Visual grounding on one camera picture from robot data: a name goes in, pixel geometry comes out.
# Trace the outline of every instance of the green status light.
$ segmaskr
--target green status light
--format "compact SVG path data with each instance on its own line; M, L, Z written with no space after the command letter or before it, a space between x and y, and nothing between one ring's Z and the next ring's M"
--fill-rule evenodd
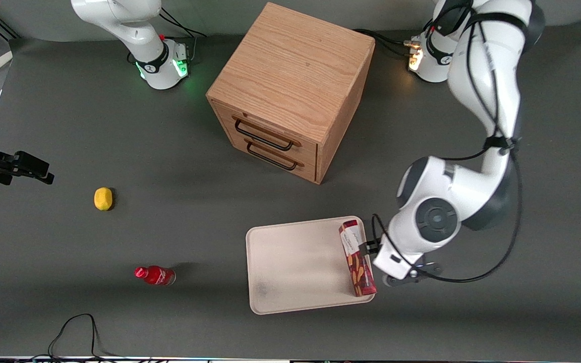
M171 64L176 68L176 72L181 78L187 76L187 62L185 60L172 59Z
M143 70L140 69L140 66L138 65L138 62L136 62L136 68L138 68L138 71L140 72L140 78L142 78L144 80L145 79L145 74L143 74Z

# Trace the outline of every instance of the drawer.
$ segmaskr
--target drawer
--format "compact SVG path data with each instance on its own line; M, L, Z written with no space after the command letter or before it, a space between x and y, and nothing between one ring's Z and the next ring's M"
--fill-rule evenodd
M240 112L228 106L212 102L221 121L224 131L228 133L231 142L246 138L265 145L279 155L304 163L315 164L317 144L308 142L296 136L289 136L284 131L274 130L264 126L261 120L253 115Z
M233 146L236 147L236 149L246 152L251 156L261 159L262 161L278 168L282 168L287 172L303 177L311 182L315 182L315 163L308 163L289 158L287 155L283 155L281 152L249 138L239 138L233 141L235 141L233 142Z

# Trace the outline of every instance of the white robotic arm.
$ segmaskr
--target white robotic arm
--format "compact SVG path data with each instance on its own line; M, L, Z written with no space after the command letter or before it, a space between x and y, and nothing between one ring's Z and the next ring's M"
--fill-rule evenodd
M453 2L452 6L446 6L447 2ZM482 168L475 172L434 156L410 166L397 192L399 212L387 229L391 241L383 235L374 260L376 267L397 279L408 276L411 265L424 253L450 242L462 224L472 230L486 229L505 214L519 110L516 66L527 39L534 43L539 38L527 36L535 4L531 0L471 3L442 0L436 5L437 20L442 19L442 9L457 14L447 24L433 21L427 25L420 36L431 41L423 39L417 67L412 62L410 69L424 80L449 77L454 96L484 124L488 138ZM436 30L445 27L450 37ZM453 53L446 53L445 46L452 44Z
M169 89L189 73L184 44L161 39L147 22L161 0L71 0L79 18L115 35L136 58L141 77L154 89Z

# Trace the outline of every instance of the white tray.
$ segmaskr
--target white tray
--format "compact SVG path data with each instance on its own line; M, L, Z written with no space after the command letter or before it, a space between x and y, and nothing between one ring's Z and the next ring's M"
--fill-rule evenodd
M246 234L248 289L255 314L368 303L356 297L339 237L355 216L254 227ZM369 256L367 263L371 266Z

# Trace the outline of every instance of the bottle cap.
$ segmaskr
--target bottle cap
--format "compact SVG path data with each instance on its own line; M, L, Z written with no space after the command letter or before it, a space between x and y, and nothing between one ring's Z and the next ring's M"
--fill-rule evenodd
M136 267L134 275L138 278L145 278L147 276L147 269L145 267Z

